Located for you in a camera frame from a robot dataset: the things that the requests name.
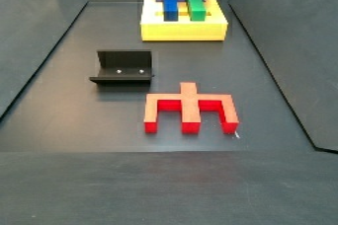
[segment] blue block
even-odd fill
[[[176,22],[177,21],[176,0],[163,0],[163,2],[164,2],[164,21]]]

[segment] gray floor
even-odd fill
[[[141,43],[139,9],[88,5],[1,122],[0,224],[335,225],[338,157],[311,149],[232,14],[224,42]],[[101,48],[153,51],[153,92],[231,93],[239,138],[215,113],[198,136],[177,113],[145,135],[145,94],[88,81]],[[152,152],[177,150],[224,152]]]
[[[231,13],[224,42],[141,42],[141,6],[89,3],[0,125],[1,151],[311,151],[255,48]],[[143,129],[145,93],[97,89],[97,49],[149,49],[151,92],[231,94],[240,126],[224,135],[215,112],[202,114],[198,135],[181,135],[179,113],[160,113],[159,133]]]

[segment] red block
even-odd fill
[[[180,83],[180,94],[148,94],[145,102],[144,128],[157,132],[159,111],[181,112],[181,133],[198,133],[199,111],[218,111],[223,132],[232,134],[239,124],[231,95],[196,94],[195,83]]]

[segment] yellow base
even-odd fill
[[[227,20],[216,0],[206,0],[206,20],[192,22],[184,2],[177,3],[177,22],[164,22],[163,3],[144,0],[141,16],[143,40],[224,40]]]

